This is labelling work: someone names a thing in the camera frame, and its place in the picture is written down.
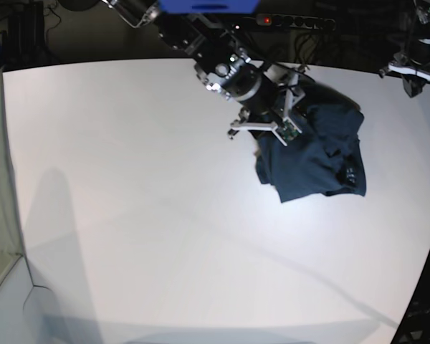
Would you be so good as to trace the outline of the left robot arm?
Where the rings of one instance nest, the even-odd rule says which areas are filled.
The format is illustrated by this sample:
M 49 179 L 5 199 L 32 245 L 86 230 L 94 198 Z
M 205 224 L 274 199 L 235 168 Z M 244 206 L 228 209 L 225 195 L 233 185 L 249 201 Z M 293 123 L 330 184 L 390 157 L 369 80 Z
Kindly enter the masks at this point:
M 410 97 L 421 94 L 430 84 L 430 1 L 414 1 L 414 14 L 408 23 L 406 36 L 400 40 L 401 50 L 378 75 L 389 73 L 401 76 L 403 89 Z

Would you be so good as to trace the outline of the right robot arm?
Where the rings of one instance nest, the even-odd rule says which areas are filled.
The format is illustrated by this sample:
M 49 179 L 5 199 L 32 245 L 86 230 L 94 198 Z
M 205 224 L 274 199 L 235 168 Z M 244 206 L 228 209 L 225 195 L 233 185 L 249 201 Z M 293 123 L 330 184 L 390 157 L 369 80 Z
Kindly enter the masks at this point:
M 305 67 L 288 67 L 266 57 L 207 9 L 172 14 L 162 1 L 106 5 L 134 29 L 155 25 L 170 48 L 194 60 L 196 76 L 209 92 L 241 105 L 227 132 L 230 139 L 239 132 L 269 133 L 288 145 L 303 132 L 305 120 L 295 107 L 305 97 Z

